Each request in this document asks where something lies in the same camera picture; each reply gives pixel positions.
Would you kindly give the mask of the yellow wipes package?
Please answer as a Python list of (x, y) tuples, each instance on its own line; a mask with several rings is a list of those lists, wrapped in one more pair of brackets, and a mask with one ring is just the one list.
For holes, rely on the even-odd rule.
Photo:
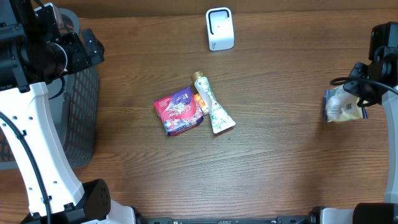
[(345, 91), (343, 86), (326, 90), (323, 97), (323, 121), (339, 123), (367, 119), (366, 109), (359, 107), (358, 102), (359, 98)]

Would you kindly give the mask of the purple red pad package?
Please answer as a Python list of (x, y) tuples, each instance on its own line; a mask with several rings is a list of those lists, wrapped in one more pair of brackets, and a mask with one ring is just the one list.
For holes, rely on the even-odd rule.
[(167, 136), (176, 136), (202, 123), (203, 112), (188, 86), (153, 102)]

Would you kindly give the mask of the small orange packet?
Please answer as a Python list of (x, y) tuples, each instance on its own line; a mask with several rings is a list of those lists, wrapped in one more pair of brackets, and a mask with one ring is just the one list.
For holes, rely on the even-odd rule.
[(203, 98), (199, 93), (194, 95), (195, 101), (198, 103), (200, 109), (202, 110), (202, 113), (204, 116), (209, 114), (208, 107), (206, 103), (203, 101)]

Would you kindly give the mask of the white bottle gold cap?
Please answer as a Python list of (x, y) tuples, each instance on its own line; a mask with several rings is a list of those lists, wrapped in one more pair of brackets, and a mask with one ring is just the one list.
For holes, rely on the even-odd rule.
[(208, 107), (211, 126), (214, 134), (219, 134), (232, 128), (236, 122), (226, 112), (226, 110), (218, 103), (213, 90), (211, 89), (208, 78), (200, 71), (193, 74), (192, 80), (197, 92)]

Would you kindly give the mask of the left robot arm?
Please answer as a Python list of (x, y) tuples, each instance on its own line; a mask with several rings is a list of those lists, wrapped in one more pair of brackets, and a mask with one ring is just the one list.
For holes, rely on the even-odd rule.
[(1, 2), (1, 129), (29, 201), (25, 223), (137, 223), (102, 179), (82, 183), (64, 153), (50, 112), (48, 84), (104, 61), (90, 29), (62, 34), (50, 3)]

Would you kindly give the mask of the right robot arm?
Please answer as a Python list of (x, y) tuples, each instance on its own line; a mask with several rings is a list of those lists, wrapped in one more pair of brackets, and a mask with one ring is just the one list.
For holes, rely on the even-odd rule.
[(388, 171), (384, 200), (354, 208), (314, 207), (292, 223), (397, 223), (397, 23), (371, 30), (369, 64), (357, 62), (346, 77), (330, 81), (323, 99), (325, 122), (366, 118), (366, 108), (380, 105), (387, 122)]

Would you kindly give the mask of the white barcode scanner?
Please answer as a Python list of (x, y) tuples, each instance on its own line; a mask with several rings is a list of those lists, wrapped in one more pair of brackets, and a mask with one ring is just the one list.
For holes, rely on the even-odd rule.
[(205, 15), (209, 49), (228, 50), (234, 47), (234, 27), (231, 10), (227, 7), (209, 9)]

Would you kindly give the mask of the dark grey plastic basket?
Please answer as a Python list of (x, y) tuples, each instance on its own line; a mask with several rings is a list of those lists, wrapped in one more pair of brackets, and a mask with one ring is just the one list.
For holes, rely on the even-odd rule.
[(47, 86), (52, 119), (63, 150), (72, 167), (90, 163), (94, 153), (99, 75), (96, 67), (65, 77), (66, 89), (61, 95), (62, 81)]

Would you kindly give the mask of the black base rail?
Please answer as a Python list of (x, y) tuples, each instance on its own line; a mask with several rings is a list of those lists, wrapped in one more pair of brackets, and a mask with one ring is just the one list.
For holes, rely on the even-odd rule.
[(209, 219), (173, 219), (170, 217), (136, 218), (137, 224), (305, 224), (305, 215), (280, 216), (277, 218), (209, 218)]

